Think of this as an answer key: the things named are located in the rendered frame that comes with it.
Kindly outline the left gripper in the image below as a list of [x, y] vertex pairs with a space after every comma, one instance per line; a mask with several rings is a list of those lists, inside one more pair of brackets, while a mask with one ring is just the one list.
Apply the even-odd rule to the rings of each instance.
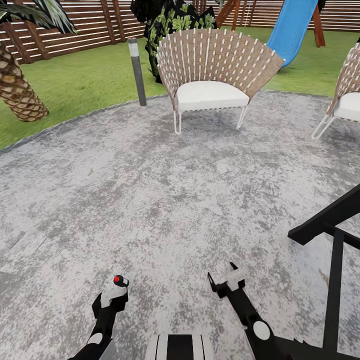
[[110, 306], [102, 308], [101, 295], [102, 294], [100, 293], [92, 305], [93, 314], [96, 321], [104, 316], [115, 319], [116, 313], [124, 311], [125, 303], [129, 301], [128, 293], [126, 292], [124, 296], [121, 295], [119, 297], [112, 298]]

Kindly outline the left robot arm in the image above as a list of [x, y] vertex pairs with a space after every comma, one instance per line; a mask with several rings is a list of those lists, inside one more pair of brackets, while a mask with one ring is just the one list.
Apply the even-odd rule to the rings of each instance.
[[128, 301], [127, 286], [100, 293], [92, 305], [96, 326], [87, 345], [68, 360], [112, 360], [115, 342], [111, 337], [116, 313], [124, 311]]

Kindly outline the pesticide atomizer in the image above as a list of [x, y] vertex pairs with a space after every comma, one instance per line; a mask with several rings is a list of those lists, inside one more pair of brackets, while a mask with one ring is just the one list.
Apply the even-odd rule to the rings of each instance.
[[128, 284], [124, 282], [124, 276], [123, 275], [115, 275], [113, 279], [113, 283], [117, 285], [119, 288], [126, 287]]

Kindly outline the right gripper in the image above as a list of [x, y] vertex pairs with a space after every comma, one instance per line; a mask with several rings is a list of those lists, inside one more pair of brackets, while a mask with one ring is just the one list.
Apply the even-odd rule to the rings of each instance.
[[225, 281], [222, 284], [218, 283], [217, 285], [215, 285], [214, 282], [211, 282], [210, 283], [211, 290], [213, 293], [217, 292], [217, 295], [220, 299], [227, 296], [233, 309], [237, 310], [237, 306], [239, 305], [239, 302], [242, 299], [247, 299], [245, 295], [246, 293], [243, 291], [243, 288], [246, 286], [245, 280], [241, 280], [238, 282], [239, 288], [237, 288], [235, 291], [231, 290], [231, 288], [227, 285], [227, 282], [228, 281]]

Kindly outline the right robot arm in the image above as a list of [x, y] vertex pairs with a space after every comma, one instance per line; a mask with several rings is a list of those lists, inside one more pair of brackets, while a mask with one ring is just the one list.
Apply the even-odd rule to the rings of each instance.
[[238, 315], [241, 324], [245, 327], [244, 334], [250, 349], [252, 360], [293, 360], [288, 353], [284, 354], [276, 342], [271, 326], [262, 319], [247, 294], [243, 291], [245, 279], [250, 270], [243, 266], [234, 267], [234, 271], [225, 275], [226, 281], [215, 285], [210, 283], [213, 293], [218, 297], [228, 297], [231, 306]]

